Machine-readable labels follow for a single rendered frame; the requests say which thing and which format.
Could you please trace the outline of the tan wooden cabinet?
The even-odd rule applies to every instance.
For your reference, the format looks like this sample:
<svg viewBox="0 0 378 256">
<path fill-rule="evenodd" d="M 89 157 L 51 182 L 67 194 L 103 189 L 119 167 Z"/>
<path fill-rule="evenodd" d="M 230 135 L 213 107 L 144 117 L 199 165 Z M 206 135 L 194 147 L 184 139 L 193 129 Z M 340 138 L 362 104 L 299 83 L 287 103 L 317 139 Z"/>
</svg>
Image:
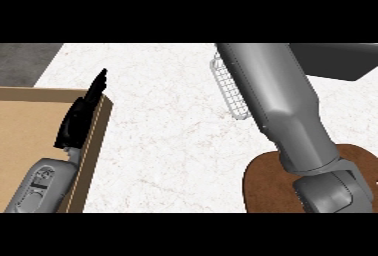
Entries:
<svg viewBox="0 0 378 256">
<path fill-rule="evenodd" d="M 5 211 L 26 173 L 42 158 L 67 160 L 54 147 L 69 109 L 86 90 L 0 87 L 0 212 Z M 103 95 L 83 146 L 82 166 L 58 212 L 82 213 L 98 163 L 113 102 Z"/>
</svg>

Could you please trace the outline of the dark grey appliance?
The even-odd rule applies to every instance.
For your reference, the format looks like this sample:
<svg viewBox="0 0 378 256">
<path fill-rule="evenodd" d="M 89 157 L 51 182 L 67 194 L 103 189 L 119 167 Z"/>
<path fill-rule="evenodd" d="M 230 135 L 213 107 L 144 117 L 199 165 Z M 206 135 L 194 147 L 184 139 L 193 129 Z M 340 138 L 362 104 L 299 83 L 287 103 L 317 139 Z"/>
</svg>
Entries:
<svg viewBox="0 0 378 256">
<path fill-rule="evenodd" d="M 360 80 L 378 67 L 378 45 L 371 43 L 292 43 L 305 73 Z"/>
</svg>

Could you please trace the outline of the brown wooden cutting board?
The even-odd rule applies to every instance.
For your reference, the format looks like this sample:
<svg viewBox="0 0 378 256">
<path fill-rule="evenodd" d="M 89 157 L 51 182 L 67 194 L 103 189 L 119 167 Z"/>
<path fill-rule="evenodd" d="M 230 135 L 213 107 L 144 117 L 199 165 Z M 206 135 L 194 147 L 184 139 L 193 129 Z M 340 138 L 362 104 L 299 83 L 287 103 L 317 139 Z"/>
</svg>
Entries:
<svg viewBox="0 0 378 256">
<path fill-rule="evenodd" d="M 360 167 L 374 194 L 373 210 L 378 213 L 378 156 L 354 144 L 339 144 L 342 157 Z M 259 155 L 249 164 L 243 178 L 243 194 L 249 213 L 303 213 L 295 192 L 299 176 L 281 165 L 277 151 Z"/>
</svg>

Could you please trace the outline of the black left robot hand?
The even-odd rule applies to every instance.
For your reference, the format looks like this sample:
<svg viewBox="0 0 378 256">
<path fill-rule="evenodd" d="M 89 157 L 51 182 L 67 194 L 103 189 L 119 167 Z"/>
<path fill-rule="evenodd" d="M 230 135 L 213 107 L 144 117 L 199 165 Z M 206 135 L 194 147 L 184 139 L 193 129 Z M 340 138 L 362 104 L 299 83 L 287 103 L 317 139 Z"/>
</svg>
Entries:
<svg viewBox="0 0 378 256">
<path fill-rule="evenodd" d="M 92 82 L 86 95 L 78 98 L 70 107 L 57 135 L 57 148 L 83 148 L 95 109 L 101 101 L 103 92 L 107 88 L 107 72 L 109 70 L 103 69 Z"/>
</svg>

